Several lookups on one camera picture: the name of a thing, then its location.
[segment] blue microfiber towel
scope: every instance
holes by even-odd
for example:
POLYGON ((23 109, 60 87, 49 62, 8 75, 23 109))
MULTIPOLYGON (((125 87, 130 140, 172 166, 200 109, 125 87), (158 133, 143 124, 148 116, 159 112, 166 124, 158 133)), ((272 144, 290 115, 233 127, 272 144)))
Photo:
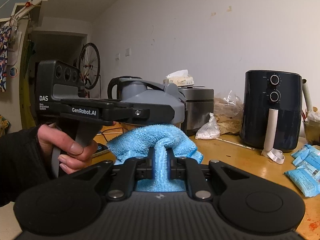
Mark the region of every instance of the blue microfiber towel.
POLYGON ((115 165, 124 163, 128 158, 146 157, 149 148, 155 148, 155 177, 154 179, 139 180, 136 191, 172 192, 186 190, 184 181, 168 179, 166 152, 168 148, 172 148, 175 157, 193 158, 198 163, 203 160, 203 155, 197 151, 196 144, 183 131, 170 124, 135 128, 112 139, 107 146, 117 158, 115 165))

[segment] bicycle wheel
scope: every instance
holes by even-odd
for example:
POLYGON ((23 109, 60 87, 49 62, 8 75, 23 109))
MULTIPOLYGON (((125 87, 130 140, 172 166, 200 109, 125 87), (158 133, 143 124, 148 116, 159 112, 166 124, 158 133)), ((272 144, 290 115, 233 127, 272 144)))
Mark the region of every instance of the bicycle wheel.
POLYGON ((100 55, 96 45, 89 42, 83 46, 78 67, 80 79, 83 81, 85 88, 93 89, 100 75, 100 55))

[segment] camera lens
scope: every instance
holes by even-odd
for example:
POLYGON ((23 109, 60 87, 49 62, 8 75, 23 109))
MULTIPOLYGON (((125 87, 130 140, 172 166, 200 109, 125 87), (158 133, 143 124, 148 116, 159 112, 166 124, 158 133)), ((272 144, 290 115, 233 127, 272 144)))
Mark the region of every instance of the camera lens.
POLYGON ((73 81, 76 81, 77 80, 77 77, 78 77, 78 74, 76 71, 74 71, 73 75, 72 75, 72 80, 73 81))
POLYGON ((56 69, 56 76, 57 78, 61 77, 62 75, 62 68, 61 66, 58 66, 57 69, 56 69))
POLYGON ((66 68, 65 71, 64 71, 64 79, 66 81, 69 81, 70 80, 70 77, 71 77, 71 70, 70 68, 66 68))

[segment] tissue box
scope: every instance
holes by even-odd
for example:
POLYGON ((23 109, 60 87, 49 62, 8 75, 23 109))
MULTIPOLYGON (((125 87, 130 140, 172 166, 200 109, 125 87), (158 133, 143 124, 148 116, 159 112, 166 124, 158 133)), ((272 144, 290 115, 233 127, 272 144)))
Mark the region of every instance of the tissue box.
POLYGON ((192 86, 194 85, 193 77, 170 77, 163 80, 164 84, 174 83, 178 87, 184 87, 184 86, 192 86))

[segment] black robotic gripper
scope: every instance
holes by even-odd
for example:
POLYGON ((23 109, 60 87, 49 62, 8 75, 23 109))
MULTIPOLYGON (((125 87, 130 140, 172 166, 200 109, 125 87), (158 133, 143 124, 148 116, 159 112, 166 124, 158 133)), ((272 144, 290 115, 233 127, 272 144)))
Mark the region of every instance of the black robotic gripper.
POLYGON ((305 206, 294 191, 211 160, 167 149, 168 178, 185 192, 137 192, 154 176, 147 157, 110 160, 33 187, 14 205, 23 239, 303 239, 305 206))

